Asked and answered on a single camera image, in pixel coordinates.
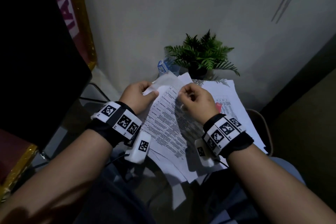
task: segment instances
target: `wrist strap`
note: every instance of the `wrist strap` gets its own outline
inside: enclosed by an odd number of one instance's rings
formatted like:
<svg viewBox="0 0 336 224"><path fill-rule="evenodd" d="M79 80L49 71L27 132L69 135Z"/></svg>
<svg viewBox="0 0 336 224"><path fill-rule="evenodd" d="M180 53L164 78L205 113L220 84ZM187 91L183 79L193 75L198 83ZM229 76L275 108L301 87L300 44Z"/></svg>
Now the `wrist strap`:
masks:
<svg viewBox="0 0 336 224"><path fill-rule="evenodd" d="M106 103L91 119L87 128L98 132L113 147L121 141L131 140L142 123L131 108L119 101Z"/></svg>
<svg viewBox="0 0 336 224"><path fill-rule="evenodd" d="M217 114L203 128L202 138L215 156L221 154L227 158L233 151L243 150L254 142L245 127L229 115Z"/></svg>

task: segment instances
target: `hand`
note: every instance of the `hand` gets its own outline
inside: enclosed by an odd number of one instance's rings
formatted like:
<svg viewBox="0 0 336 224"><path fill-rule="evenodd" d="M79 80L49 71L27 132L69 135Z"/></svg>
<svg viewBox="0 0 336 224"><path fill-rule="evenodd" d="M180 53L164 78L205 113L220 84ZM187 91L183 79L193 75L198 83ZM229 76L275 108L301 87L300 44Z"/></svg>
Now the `hand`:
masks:
<svg viewBox="0 0 336 224"><path fill-rule="evenodd" d="M119 101L128 105L138 115L159 95L159 92L156 90L145 96L142 94L151 85L151 82L146 81L130 84L124 90Z"/></svg>
<svg viewBox="0 0 336 224"><path fill-rule="evenodd" d="M202 125L219 114L212 95L194 83L182 87L178 96L190 115Z"/></svg>

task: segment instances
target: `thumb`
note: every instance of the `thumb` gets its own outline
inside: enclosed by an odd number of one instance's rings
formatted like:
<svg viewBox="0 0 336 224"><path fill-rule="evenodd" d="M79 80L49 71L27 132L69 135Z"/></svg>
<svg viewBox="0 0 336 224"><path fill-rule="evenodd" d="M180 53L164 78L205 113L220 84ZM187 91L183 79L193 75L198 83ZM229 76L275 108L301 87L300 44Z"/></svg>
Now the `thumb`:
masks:
<svg viewBox="0 0 336 224"><path fill-rule="evenodd" d="M183 94L182 92L180 92L178 94L178 97L179 97L180 101L187 107L188 110L194 104L194 102L190 98L188 98L185 94Z"/></svg>
<svg viewBox="0 0 336 224"><path fill-rule="evenodd" d="M158 95L159 95L159 92L157 90L154 90L150 92L149 94L145 95L144 99L145 99L146 104L149 104L150 102L152 102L154 99L157 98Z"/></svg>

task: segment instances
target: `left hand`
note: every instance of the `left hand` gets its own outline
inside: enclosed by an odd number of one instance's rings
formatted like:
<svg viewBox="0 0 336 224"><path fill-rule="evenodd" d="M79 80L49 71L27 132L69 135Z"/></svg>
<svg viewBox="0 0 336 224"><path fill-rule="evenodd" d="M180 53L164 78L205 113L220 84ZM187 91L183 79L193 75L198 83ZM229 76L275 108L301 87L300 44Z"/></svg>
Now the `left hand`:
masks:
<svg viewBox="0 0 336 224"><path fill-rule="evenodd" d="M159 92L156 90L145 96L142 94L151 85L152 83L147 81L130 84L124 90L119 101L128 105L138 115L159 95Z"/></svg>

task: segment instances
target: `right hand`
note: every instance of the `right hand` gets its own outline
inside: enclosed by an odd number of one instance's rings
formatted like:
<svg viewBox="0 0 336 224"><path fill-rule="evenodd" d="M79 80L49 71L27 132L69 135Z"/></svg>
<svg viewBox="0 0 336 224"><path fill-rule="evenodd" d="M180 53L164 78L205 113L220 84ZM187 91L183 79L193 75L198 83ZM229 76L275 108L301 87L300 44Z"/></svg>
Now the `right hand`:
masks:
<svg viewBox="0 0 336 224"><path fill-rule="evenodd" d="M194 83L189 83L182 87L178 97L190 115L202 125L216 114L219 114L212 95Z"/></svg>

